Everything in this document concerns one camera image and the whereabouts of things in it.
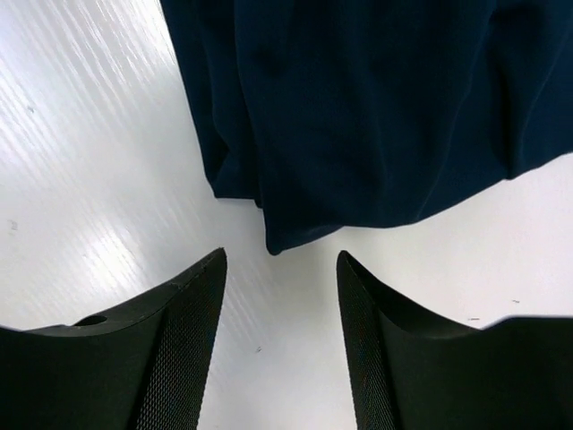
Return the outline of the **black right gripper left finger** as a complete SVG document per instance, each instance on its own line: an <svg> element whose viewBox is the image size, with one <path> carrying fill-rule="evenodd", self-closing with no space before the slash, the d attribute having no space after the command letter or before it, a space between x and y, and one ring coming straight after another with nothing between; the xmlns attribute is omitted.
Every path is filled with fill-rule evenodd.
<svg viewBox="0 0 573 430"><path fill-rule="evenodd" d="M196 428L226 278L219 248L73 325L3 328L2 428Z"/></svg>

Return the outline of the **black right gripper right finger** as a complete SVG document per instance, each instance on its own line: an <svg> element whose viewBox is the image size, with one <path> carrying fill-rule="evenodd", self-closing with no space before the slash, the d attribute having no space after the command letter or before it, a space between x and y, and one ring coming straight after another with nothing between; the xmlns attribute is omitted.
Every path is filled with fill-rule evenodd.
<svg viewBox="0 0 573 430"><path fill-rule="evenodd" d="M346 360L361 429L569 429L572 321L451 321L337 260Z"/></svg>

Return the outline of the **navy blue shorts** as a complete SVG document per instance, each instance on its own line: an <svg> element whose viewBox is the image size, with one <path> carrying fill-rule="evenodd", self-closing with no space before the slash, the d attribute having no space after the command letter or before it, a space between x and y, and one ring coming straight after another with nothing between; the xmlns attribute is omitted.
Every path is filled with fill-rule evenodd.
<svg viewBox="0 0 573 430"><path fill-rule="evenodd" d="M572 150L569 1L165 1L218 198L271 254L394 228Z"/></svg>

